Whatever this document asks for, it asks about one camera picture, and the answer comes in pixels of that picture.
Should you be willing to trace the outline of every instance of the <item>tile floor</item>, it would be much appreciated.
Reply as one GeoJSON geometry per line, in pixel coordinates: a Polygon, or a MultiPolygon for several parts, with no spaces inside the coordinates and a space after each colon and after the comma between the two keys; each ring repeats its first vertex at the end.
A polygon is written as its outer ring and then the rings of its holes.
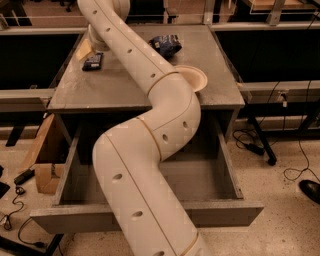
{"type": "MultiPolygon", "coordinates": [[[[27,130],[16,146],[11,148],[5,147],[10,131],[2,131],[0,136],[0,164],[4,167],[0,181],[12,186],[0,199],[0,211],[3,213],[18,208],[11,204],[15,196],[13,178],[32,143],[34,130],[27,130]]],[[[266,163],[266,155],[261,157],[239,149],[233,139],[227,145],[245,199],[261,201],[265,208],[249,227],[201,228],[200,232],[213,255],[320,255],[320,205],[306,198],[298,187],[299,180],[315,178],[307,171],[292,182],[283,174],[286,168],[303,169],[307,166],[298,140],[280,139],[272,146],[278,158],[275,166],[266,163]]],[[[301,146],[309,159],[310,169],[320,176],[320,140],[301,140],[301,146]]],[[[296,173],[289,172],[288,175],[293,177],[296,173]]],[[[25,203],[25,207],[12,215],[13,229],[5,231],[0,226],[0,235],[14,241],[18,241],[18,229],[28,218],[30,210],[50,206],[52,199],[52,196],[37,193],[34,179],[25,183],[24,188],[27,192],[19,199],[25,203]]],[[[21,236],[29,242],[46,243],[53,237],[33,222],[25,227],[21,236]]],[[[68,256],[133,255],[121,232],[68,234],[63,237],[60,248],[63,255],[68,256]]],[[[0,255],[10,254],[0,251],[0,255]]],[[[54,255],[60,255],[58,249],[54,255]]]]}

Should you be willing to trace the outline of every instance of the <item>desk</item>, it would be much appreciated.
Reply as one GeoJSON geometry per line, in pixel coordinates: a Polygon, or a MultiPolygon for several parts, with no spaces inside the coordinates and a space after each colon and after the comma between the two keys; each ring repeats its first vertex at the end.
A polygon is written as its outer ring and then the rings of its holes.
{"type": "MultiPolygon", "coordinates": [[[[243,0],[252,11],[268,11],[272,10],[274,0],[243,0]]],[[[311,3],[302,3],[299,0],[286,0],[283,6],[283,10],[316,10],[316,7],[311,3]]]]}
{"type": "MultiPolygon", "coordinates": [[[[230,121],[236,118],[244,103],[209,29],[201,25],[144,25],[132,28],[146,41],[163,34],[178,35],[182,50],[170,62],[172,65],[197,67],[207,75],[207,87],[197,93],[201,109],[228,112],[222,118],[223,129],[228,138],[230,121]]],[[[49,112],[61,115],[150,109],[147,97],[111,52],[105,52],[102,70],[83,72],[81,68],[82,62],[73,56],[53,95],[49,112]]]]}
{"type": "MultiPolygon", "coordinates": [[[[183,48],[170,62],[200,68],[208,77],[208,86],[197,92],[197,96],[204,116],[209,116],[210,121],[204,128],[211,136],[204,141],[213,137],[213,150],[199,156],[186,149],[160,165],[163,175],[196,226],[249,225],[263,206],[260,202],[242,200],[225,143],[244,102],[210,30],[202,25],[132,28],[146,41],[162,34],[177,34],[183,48]]],[[[97,113],[119,115],[151,107],[111,52],[105,53],[102,70],[83,72],[81,67],[82,63],[73,56],[48,108],[58,117],[70,143],[65,172],[56,193],[54,205],[57,207],[39,209],[31,214],[49,233],[119,230],[97,187],[92,164],[81,159],[79,147],[86,145],[84,140],[91,132],[85,128],[81,133],[81,125],[72,131],[69,117],[81,119],[97,113]]],[[[201,143],[195,141],[191,148],[196,144],[201,143]]],[[[91,154],[90,147],[86,146],[85,150],[91,154]]]]}

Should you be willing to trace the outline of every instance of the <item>cardboard box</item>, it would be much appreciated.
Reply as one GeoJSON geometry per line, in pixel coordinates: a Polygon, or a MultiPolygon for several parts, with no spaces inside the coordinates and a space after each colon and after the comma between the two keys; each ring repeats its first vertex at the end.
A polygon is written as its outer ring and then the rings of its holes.
{"type": "Polygon", "coordinates": [[[64,164],[35,164],[34,171],[38,192],[55,194],[63,170],[64,164]]]}
{"type": "Polygon", "coordinates": [[[63,173],[68,148],[54,114],[49,115],[41,124],[19,173],[34,168],[38,192],[54,194],[63,173]]]}

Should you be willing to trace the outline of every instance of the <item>robot arm segment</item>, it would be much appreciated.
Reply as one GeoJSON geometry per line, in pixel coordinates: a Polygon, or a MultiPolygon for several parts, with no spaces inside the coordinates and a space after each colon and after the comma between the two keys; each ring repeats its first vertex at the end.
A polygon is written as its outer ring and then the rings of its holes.
{"type": "Polygon", "coordinates": [[[114,11],[112,0],[79,7],[148,96],[152,110],[95,143],[97,179],[135,255],[210,255],[159,170],[195,134],[200,105],[191,86],[114,11]]]}

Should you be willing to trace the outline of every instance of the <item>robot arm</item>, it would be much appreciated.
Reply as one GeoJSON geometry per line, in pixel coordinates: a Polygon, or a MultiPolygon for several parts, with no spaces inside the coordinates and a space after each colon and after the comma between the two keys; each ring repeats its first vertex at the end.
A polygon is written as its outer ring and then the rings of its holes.
{"type": "Polygon", "coordinates": [[[152,105],[97,140],[97,179],[135,255],[211,255],[159,170],[160,161],[194,136],[198,99],[182,75],[116,14],[126,2],[78,1],[96,37],[116,54],[152,105]]]}

